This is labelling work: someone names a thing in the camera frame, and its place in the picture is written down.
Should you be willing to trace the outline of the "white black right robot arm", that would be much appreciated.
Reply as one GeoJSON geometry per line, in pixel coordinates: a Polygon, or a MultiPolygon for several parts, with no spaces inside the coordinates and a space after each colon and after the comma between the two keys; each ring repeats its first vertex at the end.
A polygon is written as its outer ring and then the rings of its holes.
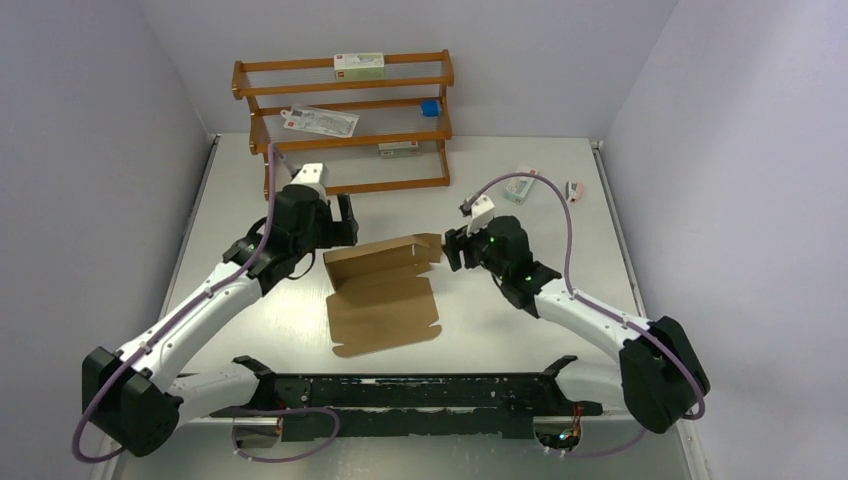
{"type": "Polygon", "coordinates": [[[548,412],[594,402],[627,410],[653,433],[704,415],[710,383],[682,325],[668,316],[629,315],[570,286],[563,273],[534,259],[517,218],[496,217],[475,233],[449,229],[442,250],[452,270],[488,271],[514,308],[569,330],[611,359],[576,360],[544,382],[539,398],[548,412]]]}

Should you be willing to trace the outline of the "brown cardboard box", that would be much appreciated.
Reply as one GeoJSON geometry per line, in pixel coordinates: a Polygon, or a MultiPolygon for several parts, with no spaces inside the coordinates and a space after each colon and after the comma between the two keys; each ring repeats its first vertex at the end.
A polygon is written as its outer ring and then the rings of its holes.
{"type": "Polygon", "coordinates": [[[334,354],[351,358],[436,338],[442,327],[425,273],[441,256],[436,233],[324,252],[334,289],[326,299],[334,354]]]}

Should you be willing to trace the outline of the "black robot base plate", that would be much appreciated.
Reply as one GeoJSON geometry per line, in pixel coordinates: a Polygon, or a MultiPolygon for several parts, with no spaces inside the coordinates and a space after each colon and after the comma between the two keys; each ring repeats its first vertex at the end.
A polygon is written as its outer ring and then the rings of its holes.
{"type": "Polygon", "coordinates": [[[542,417],[598,416],[594,402],[574,403],[543,373],[355,376],[279,374],[257,400],[214,412],[216,418],[251,417],[290,409],[282,441],[341,437],[498,434],[534,439],[542,417]]]}

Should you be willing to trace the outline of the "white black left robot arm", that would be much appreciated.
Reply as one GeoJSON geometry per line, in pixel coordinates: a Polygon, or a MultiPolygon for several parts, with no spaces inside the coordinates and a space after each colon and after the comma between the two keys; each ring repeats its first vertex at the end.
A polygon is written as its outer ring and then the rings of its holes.
{"type": "Polygon", "coordinates": [[[337,197],[340,220],[312,186],[289,184],[270,202],[267,216],[223,254],[211,274],[176,309],[115,351],[98,347],[82,362],[82,417],[72,437],[81,451],[92,424],[121,451],[146,456],[187,422],[231,409],[261,416],[278,405],[276,374],[249,357],[214,371],[185,376],[183,368],[230,320],[293,279],[296,265],[319,250],[353,246],[359,225],[349,195],[337,197]]]}

